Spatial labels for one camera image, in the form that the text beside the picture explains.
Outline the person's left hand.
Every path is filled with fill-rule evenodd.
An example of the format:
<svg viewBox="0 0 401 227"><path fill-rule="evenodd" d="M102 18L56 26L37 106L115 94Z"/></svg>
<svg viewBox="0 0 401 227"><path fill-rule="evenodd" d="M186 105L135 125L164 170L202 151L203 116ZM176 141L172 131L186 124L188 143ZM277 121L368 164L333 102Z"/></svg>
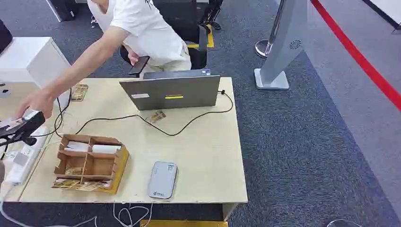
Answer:
<svg viewBox="0 0 401 227"><path fill-rule="evenodd" d="M131 48L128 48L127 52L128 52L128 59L131 65L134 66L138 62L139 56Z"/></svg>

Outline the person's right hand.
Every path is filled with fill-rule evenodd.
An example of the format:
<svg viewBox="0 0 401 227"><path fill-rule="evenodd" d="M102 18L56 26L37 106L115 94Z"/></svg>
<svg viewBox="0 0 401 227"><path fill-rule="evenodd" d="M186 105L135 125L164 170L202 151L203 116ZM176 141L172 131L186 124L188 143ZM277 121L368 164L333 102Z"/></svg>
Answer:
<svg viewBox="0 0 401 227"><path fill-rule="evenodd" d="M36 110L42 112L45 119L49 119L52 115L53 103L55 99L55 94L50 90L42 89L36 91L23 100L12 118L21 118L26 110Z"/></svg>

